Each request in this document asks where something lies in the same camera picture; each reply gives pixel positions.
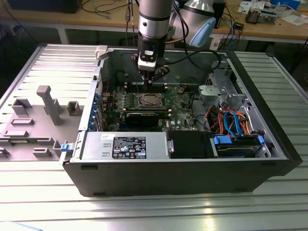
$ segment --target warning label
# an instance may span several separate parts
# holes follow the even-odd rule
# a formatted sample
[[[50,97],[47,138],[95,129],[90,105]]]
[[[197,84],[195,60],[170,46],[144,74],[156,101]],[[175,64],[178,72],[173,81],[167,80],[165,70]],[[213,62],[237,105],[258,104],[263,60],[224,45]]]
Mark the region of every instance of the warning label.
[[[146,159],[145,137],[114,137],[113,159]]]

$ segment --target black cable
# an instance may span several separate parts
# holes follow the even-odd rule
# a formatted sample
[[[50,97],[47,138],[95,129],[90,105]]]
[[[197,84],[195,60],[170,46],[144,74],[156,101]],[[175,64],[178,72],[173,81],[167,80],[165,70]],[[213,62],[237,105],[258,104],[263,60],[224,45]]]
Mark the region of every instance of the black cable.
[[[135,46],[135,26],[134,26],[134,10],[133,10],[133,0],[128,0],[131,4],[131,21],[133,24],[133,45]]]
[[[184,81],[185,79],[187,79],[187,78],[193,79],[197,84],[200,84],[200,83],[198,82],[198,80],[197,80],[195,77],[192,77],[192,76],[184,77],[184,78],[180,81],[180,84],[182,84],[183,81]]]
[[[128,46],[127,30],[128,30],[128,23],[130,22],[130,0],[128,0],[128,5],[125,14],[125,21],[126,21],[125,39],[126,39],[126,46]]]
[[[126,40],[126,46],[128,46],[127,30],[128,30],[128,23],[126,23],[126,29],[125,29],[125,40]]]
[[[88,3],[89,1],[92,1],[92,0],[87,0],[87,1],[85,1],[83,4],[81,4],[81,8],[82,8],[84,11],[89,12],[89,13],[104,13],[104,12],[108,12],[108,11],[113,11],[113,10],[118,9],[118,8],[120,8],[120,7],[127,6],[127,4],[125,4],[125,5],[117,6],[117,7],[114,7],[114,8],[112,8],[112,9],[105,10],[105,11],[89,11],[89,10],[87,10],[87,9],[84,8],[84,5],[85,5],[86,3]]]
[[[178,9],[178,6],[175,4],[175,2],[172,3],[173,4],[173,8],[174,8],[174,11],[175,13],[177,14],[177,16],[180,18],[180,21],[181,21],[181,26],[182,26],[182,31],[183,31],[183,42],[184,42],[184,49],[185,49],[185,53],[187,55],[187,58],[188,60],[197,68],[203,70],[203,71],[208,71],[207,69],[203,69],[202,67],[200,67],[199,65],[197,65],[191,58],[190,58],[190,55],[188,54],[188,51],[187,51],[187,44],[186,44],[186,37],[188,36],[188,33],[189,33],[189,28],[188,28],[188,25],[187,23],[185,22],[185,20],[182,18],[180,12],[179,12],[179,9]]]
[[[307,42],[308,42],[308,38],[306,39],[306,41],[305,41],[304,45],[302,46],[302,48],[299,50],[297,57],[292,62],[292,65],[291,65],[291,68],[290,68],[290,73],[294,72],[294,70],[300,64],[302,58],[305,56],[306,51],[308,51],[308,48],[306,48],[305,51],[302,52],[304,50],[304,47],[306,46]]]
[[[25,32],[27,32],[27,34],[38,44],[38,41],[29,33],[29,31],[27,31],[23,25],[20,24],[20,22],[11,14],[11,12],[9,12],[8,8],[6,8],[4,1],[2,1],[3,7],[6,10],[6,12],[12,17],[12,19],[14,19],[24,30]]]
[[[0,30],[1,30],[1,34],[2,34],[2,31],[4,31],[4,29],[3,29],[3,26],[2,26],[1,23],[0,23]],[[24,48],[24,47],[16,46],[16,45],[14,44],[14,42],[13,42],[13,37],[9,36],[7,33],[6,33],[5,36],[6,36],[7,39],[11,42],[12,46],[16,49],[16,51],[20,54],[20,56],[22,56],[22,57],[24,57],[24,58],[26,58],[26,59],[29,58],[29,56],[25,56],[25,55],[21,54],[18,48],[21,48],[21,49],[23,49],[24,51],[26,51],[26,52],[28,52],[28,53],[30,53],[30,54],[32,54],[32,52],[28,51],[28,50],[27,50],[26,48]]]
[[[179,62],[181,62],[181,61],[183,61],[183,60],[185,60],[185,59],[187,59],[187,58],[193,56],[194,54],[197,54],[197,53],[200,53],[200,52],[204,52],[204,51],[206,51],[206,52],[211,52],[211,53],[213,53],[214,55],[216,55],[217,60],[218,60],[218,64],[217,64],[215,67],[213,67],[212,70],[217,69],[217,68],[220,66],[220,64],[221,64],[221,58],[220,58],[219,54],[218,54],[216,51],[212,51],[212,50],[209,50],[209,49],[201,49],[201,50],[192,52],[192,53],[190,53],[189,55],[186,55],[185,57],[180,58],[180,59],[177,60],[177,61],[173,61],[173,62],[167,61],[167,62],[165,63],[165,65],[177,64],[177,63],[179,63]]]
[[[200,124],[200,125],[203,127],[204,130],[209,131],[209,129],[208,129],[203,123],[201,123],[199,120],[197,120],[197,117],[199,117],[199,116],[205,116],[205,115],[197,115],[197,116],[195,116],[194,113],[193,113],[193,108],[192,108],[192,107],[193,107],[193,101],[194,101],[194,98],[195,98],[196,94],[197,94],[197,92],[192,96],[192,102],[191,102],[191,113],[192,113],[192,117],[193,117],[193,119],[194,119],[198,124]]]

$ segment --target blue latch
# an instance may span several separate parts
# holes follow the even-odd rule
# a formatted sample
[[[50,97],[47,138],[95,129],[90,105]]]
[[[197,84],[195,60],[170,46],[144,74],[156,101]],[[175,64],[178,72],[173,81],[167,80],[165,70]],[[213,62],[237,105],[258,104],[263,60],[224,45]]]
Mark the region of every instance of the blue latch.
[[[75,143],[66,143],[61,145],[61,152],[72,152],[74,150]]]
[[[214,144],[232,144],[231,137],[229,136],[215,136],[213,138]]]
[[[259,139],[260,143],[263,145],[264,144],[264,138],[262,136],[258,136],[258,139]]]

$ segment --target metal bracket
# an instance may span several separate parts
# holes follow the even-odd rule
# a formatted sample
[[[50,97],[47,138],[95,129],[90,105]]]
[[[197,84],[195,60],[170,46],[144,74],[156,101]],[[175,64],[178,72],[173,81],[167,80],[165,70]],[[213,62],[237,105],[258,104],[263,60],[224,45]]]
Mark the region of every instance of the metal bracket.
[[[103,46],[103,45],[100,45],[100,46],[97,46],[96,50],[95,50],[95,58],[96,60],[100,60],[103,57],[103,55],[106,55],[108,54],[108,47],[107,46]]]
[[[173,140],[167,141],[167,148],[169,153],[174,152]]]

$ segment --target electronic device on bench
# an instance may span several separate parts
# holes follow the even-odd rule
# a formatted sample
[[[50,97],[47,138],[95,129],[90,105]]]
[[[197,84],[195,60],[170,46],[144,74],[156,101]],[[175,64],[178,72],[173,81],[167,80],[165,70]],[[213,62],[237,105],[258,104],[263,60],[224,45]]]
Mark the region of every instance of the electronic device on bench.
[[[198,3],[187,2],[182,12],[210,22],[211,4]],[[266,54],[166,51],[172,4],[179,14],[172,0],[140,1],[138,49],[39,48],[2,111],[12,118],[2,126],[0,156],[60,156],[83,196],[251,192],[297,167],[302,160],[280,125],[290,123],[278,122],[272,110],[277,102],[290,106],[289,100],[306,106],[307,96]],[[203,38],[214,25],[207,26]],[[52,86],[37,78],[46,72],[55,79],[43,83]],[[276,83],[269,94],[267,76],[283,81],[291,96],[275,95],[281,92]],[[53,82],[73,77],[90,84],[89,91]],[[35,86],[36,92],[23,91]]]

